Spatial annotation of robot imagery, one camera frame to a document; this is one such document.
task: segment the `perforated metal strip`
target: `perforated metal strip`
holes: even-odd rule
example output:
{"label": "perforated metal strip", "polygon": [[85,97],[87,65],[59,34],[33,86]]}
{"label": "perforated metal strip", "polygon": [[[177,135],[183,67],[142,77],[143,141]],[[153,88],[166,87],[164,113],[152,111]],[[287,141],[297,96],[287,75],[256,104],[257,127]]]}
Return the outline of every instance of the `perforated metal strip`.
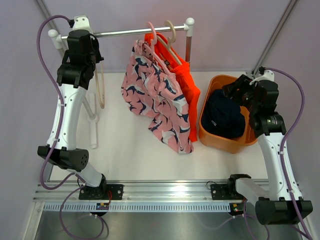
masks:
{"label": "perforated metal strip", "polygon": [[[218,213],[218,212],[230,212],[230,206],[227,202],[175,202],[175,203],[123,203],[123,202],[112,202],[109,210],[97,208],[97,202],[70,202],[65,203],[64,212],[153,212],[153,213],[174,213],[174,212],[185,212],[185,213]],[[61,203],[59,202],[46,202],[44,204],[44,211],[59,211]]]}

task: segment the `clothing rail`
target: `clothing rail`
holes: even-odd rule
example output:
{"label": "clothing rail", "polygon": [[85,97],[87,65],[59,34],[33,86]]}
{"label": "clothing rail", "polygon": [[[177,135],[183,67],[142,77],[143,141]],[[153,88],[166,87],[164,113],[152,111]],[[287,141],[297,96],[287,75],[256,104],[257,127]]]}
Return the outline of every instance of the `clothing rail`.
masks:
{"label": "clothing rail", "polygon": [[[186,44],[185,44],[185,61],[190,63],[191,57],[191,42],[193,35],[193,25],[195,20],[192,17],[189,17],[183,25],[174,26],[176,31],[186,31]],[[155,27],[156,32],[170,32],[171,29],[168,26]],[[142,28],[142,29],[133,29],[133,30],[123,30],[123,31],[110,31],[110,32],[96,32],[94,36],[96,38],[103,37],[116,37],[116,36],[127,36],[127,35],[137,35],[137,34],[147,34],[151,33],[151,28]],[[66,41],[68,36],[61,36],[55,30],[50,30],[48,35],[51,37],[55,47],[60,46],[62,41]]]}

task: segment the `metal rod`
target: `metal rod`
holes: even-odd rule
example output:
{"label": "metal rod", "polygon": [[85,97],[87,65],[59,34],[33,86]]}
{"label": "metal rod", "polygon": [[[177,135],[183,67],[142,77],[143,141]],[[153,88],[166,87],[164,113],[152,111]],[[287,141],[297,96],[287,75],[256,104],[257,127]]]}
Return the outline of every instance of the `metal rod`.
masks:
{"label": "metal rod", "polygon": [[[46,19],[51,17],[51,14],[50,14],[50,12],[49,12],[49,10],[47,8],[47,5],[44,3],[43,0],[34,0],[34,3],[38,7],[39,12],[41,13],[41,15],[42,15],[44,20],[46,20]],[[50,29],[57,30],[58,33],[59,33],[57,25],[55,24],[55,22],[53,20],[48,22],[48,25],[49,25]],[[65,51],[66,51],[66,46],[65,46],[65,44],[63,44],[63,48],[58,49],[58,52],[59,52],[61,58],[64,57]]]}
{"label": "metal rod", "polygon": [[265,59],[267,58],[272,46],[274,45],[276,39],[279,36],[279,33],[281,32],[283,26],[287,22],[290,14],[292,13],[295,6],[297,5],[298,1],[299,0],[290,0],[288,5],[286,6],[286,9],[284,10],[284,12],[280,18],[280,21],[278,22],[278,24],[277,24],[275,30],[273,31],[267,45],[265,46],[262,54],[260,55],[259,60],[257,61],[256,65],[254,66],[254,68],[252,70],[253,77],[256,76],[256,74],[259,71],[259,67],[264,63]]}
{"label": "metal rod", "polygon": [[185,61],[187,63],[190,63],[191,41],[192,41],[192,36],[187,36],[186,37],[186,44],[185,44]]}
{"label": "metal rod", "polygon": [[[170,32],[171,29],[168,26],[162,27],[155,27],[156,32],[163,33],[163,32]],[[185,25],[175,26],[174,29],[176,31],[184,31],[187,30]],[[96,32],[94,33],[96,38],[103,38],[103,37],[115,37],[115,36],[126,36],[126,35],[137,35],[137,34],[148,34],[151,33],[151,28],[142,28],[142,29],[134,29],[134,30],[124,30],[124,31],[109,31],[109,32]],[[67,40],[68,36],[62,36],[62,40]]]}
{"label": "metal rod", "polygon": [[91,109],[91,107],[90,107],[90,105],[89,105],[89,102],[88,102],[88,100],[87,100],[86,97],[84,97],[84,99],[83,99],[83,106],[84,106],[85,110],[87,111],[87,113],[88,113],[88,115],[89,115],[89,118],[94,118],[95,115],[94,115],[94,113],[92,112],[92,109]]}

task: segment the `orange garment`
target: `orange garment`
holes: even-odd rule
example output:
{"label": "orange garment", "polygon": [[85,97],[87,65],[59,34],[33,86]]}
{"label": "orange garment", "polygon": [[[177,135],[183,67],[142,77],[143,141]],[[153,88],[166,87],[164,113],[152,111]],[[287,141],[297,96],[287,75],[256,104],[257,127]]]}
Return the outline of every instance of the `orange garment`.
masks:
{"label": "orange garment", "polygon": [[[157,35],[168,44],[167,39],[160,33]],[[150,45],[151,40],[154,38],[152,33],[148,33],[144,36],[144,40]],[[197,104],[200,96],[200,90],[195,85],[195,82],[190,74],[190,65],[183,60],[171,47],[172,51],[178,57],[182,65],[176,62],[175,58],[170,54],[168,49],[162,45],[160,41],[154,46],[155,53],[165,62],[171,73],[175,74],[175,79],[180,84],[182,93],[189,105],[189,122],[190,122],[190,135],[189,138],[192,142],[196,142],[197,139]]]}

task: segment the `hanger hook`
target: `hanger hook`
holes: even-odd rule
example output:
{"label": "hanger hook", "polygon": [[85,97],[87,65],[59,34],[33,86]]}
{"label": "hanger hook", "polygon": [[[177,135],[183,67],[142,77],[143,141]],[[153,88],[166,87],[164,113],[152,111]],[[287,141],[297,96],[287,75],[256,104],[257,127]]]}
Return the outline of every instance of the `hanger hook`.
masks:
{"label": "hanger hook", "polygon": [[148,21],[148,23],[146,24],[147,27],[151,28],[152,34],[153,34],[153,39],[151,40],[151,49],[154,52],[155,51],[155,45],[157,44],[157,33],[155,30],[155,27],[153,26],[153,24],[151,22]]}
{"label": "hanger hook", "polygon": [[173,44],[175,41],[176,41],[176,37],[177,37],[177,34],[176,34],[176,30],[175,30],[175,27],[174,25],[172,24],[172,22],[170,20],[167,20],[164,22],[164,25],[167,26],[167,27],[170,27],[171,29],[171,32],[172,32],[172,37],[168,37],[167,40],[168,40],[168,49],[171,48],[171,44]]}

